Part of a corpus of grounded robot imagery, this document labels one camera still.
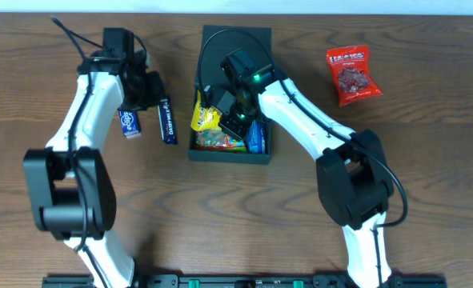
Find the purple Dairy Milk bar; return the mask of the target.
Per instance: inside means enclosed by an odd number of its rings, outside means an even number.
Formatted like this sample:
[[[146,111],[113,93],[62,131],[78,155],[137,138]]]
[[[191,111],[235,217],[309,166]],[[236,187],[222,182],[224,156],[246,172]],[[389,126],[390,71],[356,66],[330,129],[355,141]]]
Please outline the purple Dairy Milk bar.
[[[177,145],[178,140],[174,124],[174,115],[168,95],[166,95],[164,99],[161,99],[158,104],[158,116],[163,142],[165,144]]]

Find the colourful gummy candy bag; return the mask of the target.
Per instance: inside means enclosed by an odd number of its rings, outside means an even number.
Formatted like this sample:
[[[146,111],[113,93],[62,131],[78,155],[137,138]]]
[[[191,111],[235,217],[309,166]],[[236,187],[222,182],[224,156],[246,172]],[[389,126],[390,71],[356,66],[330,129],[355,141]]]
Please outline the colourful gummy candy bag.
[[[246,153],[244,141],[237,141],[221,130],[202,130],[195,134],[194,148],[215,152]]]

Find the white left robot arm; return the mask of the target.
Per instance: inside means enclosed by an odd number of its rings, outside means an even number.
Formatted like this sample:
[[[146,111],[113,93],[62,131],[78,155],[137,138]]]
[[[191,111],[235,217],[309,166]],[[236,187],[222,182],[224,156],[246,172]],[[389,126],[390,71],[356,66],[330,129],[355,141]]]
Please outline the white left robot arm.
[[[149,65],[147,54],[85,59],[57,133],[23,158],[36,227],[75,250],[94,287],[133,287],[138,280],[114,230],[117,202],[102,151],[116,113],[146,110],[163,99],[159,74]]]

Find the yellow Hacks candy bag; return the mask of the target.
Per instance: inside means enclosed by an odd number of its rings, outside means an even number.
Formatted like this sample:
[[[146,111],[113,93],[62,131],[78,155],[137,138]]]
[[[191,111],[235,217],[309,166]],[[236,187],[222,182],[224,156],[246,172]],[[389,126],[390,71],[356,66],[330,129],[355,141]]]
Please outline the yellow Hacks candy bag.
[[[194,131],[221,130],[219,126],[222,112],[215,107],[204,108],[201,106],[201,92],[197,91],[190,127]]]

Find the blue cookie pack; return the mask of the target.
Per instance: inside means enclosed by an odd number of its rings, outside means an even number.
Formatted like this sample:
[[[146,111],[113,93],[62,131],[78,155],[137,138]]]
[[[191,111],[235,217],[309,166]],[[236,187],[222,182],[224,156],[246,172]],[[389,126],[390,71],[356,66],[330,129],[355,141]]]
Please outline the blue cookie pack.
[[[246,137],[247,150],[251,154],[266,153],[266,126],[263,122],[253,121]]]

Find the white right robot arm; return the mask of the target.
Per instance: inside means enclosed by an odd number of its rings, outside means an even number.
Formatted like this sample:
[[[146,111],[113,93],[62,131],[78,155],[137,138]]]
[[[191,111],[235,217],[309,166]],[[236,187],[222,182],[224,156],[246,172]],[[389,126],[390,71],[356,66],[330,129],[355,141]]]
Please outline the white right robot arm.
[[[251,121],[263,116],[288,132],[315,160],[319,200],[343,229],[350,279],[359,287],[384,285],[391,268],[383,230],[396,178],[378,136],[330,118],[272,65],[221,69],[234,99],[222,111],[222,130],[242,138]]]

